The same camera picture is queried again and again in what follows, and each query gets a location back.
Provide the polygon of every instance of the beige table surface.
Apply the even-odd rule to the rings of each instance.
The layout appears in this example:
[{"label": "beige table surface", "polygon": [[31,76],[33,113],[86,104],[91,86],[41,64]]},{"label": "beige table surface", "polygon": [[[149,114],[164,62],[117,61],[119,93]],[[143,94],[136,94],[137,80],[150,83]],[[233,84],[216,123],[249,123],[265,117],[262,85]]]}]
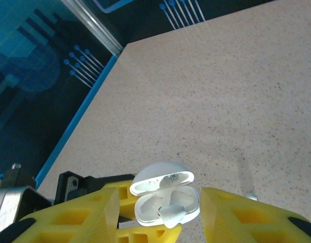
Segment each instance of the beige table surface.
[{"label": "beige table surface", "polygon": [[[58,175],[178,161],[311,220],[311,0],[279,0],[129,44],[39,192]],[[199,217],[179,242],[203,242]]]}]

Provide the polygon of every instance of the open case lid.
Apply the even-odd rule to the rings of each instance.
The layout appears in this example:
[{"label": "open case lid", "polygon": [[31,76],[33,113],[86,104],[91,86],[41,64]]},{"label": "open case lid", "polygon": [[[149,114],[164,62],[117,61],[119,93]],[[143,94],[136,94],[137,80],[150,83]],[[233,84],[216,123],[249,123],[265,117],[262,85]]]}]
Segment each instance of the open case lid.
[{"label": "open case lid", "polygon": [[194,174],[185,166],[175,162],[151,164],[140,171],[130,186],[130,192],[142,196],[157,190],[184,186],[194,180]]},{"label": "open case lid", "polygon": [[143,226],[164,224],[168,228],[184,224],[200,213],[198,192],[187,186],[194,174],[174,162],[147,166],[130,186],[133,195],[141,196],[135,203],[137,221]]}]

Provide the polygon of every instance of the speckled countertop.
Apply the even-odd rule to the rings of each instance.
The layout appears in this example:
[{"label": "speckled countertop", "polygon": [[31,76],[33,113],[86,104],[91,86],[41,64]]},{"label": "speckled countertop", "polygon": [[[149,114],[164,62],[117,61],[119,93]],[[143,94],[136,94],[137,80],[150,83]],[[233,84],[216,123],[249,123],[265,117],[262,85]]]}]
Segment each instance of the speckled countertop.
[{"label": "speckled countertop", "polygon": [[[311,0],[279,0],[129,44],[39,191],[58,175],[173,160],[210,186],[311,220]],[[200,219],[179,242],[202,242]]]}]

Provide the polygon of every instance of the yellow 3d-printed part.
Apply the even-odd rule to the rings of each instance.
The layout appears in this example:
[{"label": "yellow 3d-printed part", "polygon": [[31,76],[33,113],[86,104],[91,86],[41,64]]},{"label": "yellow 3d-printed part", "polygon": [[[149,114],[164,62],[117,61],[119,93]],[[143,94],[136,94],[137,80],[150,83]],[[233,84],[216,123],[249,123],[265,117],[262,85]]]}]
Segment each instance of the yellow 3d-printed part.
[{"label": "yellow 3d-printed part", "polygon": [[215,188],[203,188],[201,218],[207,243],[311,243],[288,218],[304,217]]},{"label": "yellow 3d-printed part", "polygon": [[104,188],[117,188],[120,194],[120,216],[135,219],[134,206],[139,197],[131,194],[131,184],[132,181],[113,182],[106,184]]},{"label": "yellow 3d-printed part", "polygon": [[27,215],[36,222],[14,243],[115,242],[119,191],[99,191]]},{"label": "yellow 3d-printed part", "polygon": [[115,243],[175,243],[181,229],[181,224],[172,229],[164,225],[117,229]]}]

